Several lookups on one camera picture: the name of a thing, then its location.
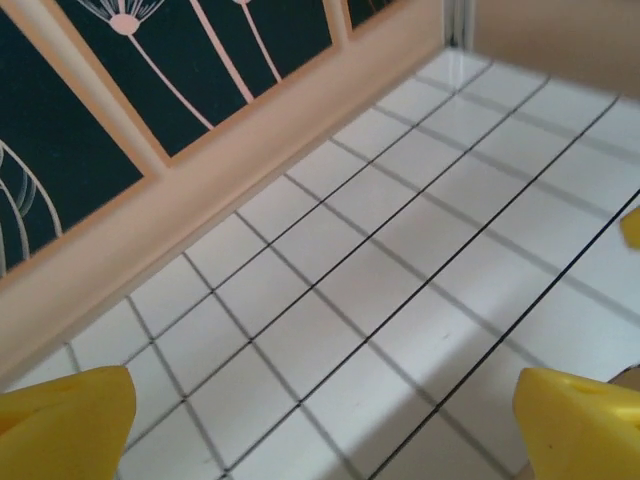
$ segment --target beige wall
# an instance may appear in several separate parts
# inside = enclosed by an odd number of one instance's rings
[[[640,97],[640,2],[475,0],[480,53]]]
[[[399,2],[393,14],[351,40],[341,1],[330,0],[341,43],[335,54],[168,169],[39,2],[2,2],[27,12],[159,179],[37,268],[3,285],[0,387],[160,269],[442,44],[440,0]]]

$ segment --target dandelion pattern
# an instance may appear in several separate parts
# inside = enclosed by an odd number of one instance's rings
[[[55,1],[169,156],[331,46],[323,0]]]
[[[351,27],[356,28],[397,0],[345,0]]]
[[[0,10],[0,278],[142,178]]]

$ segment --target dollhouse floor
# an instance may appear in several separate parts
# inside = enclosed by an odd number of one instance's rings
[[[640,361],[640,106],[449,50],[26,377],[125,364],[121,480],[499,480],[518,374]]]

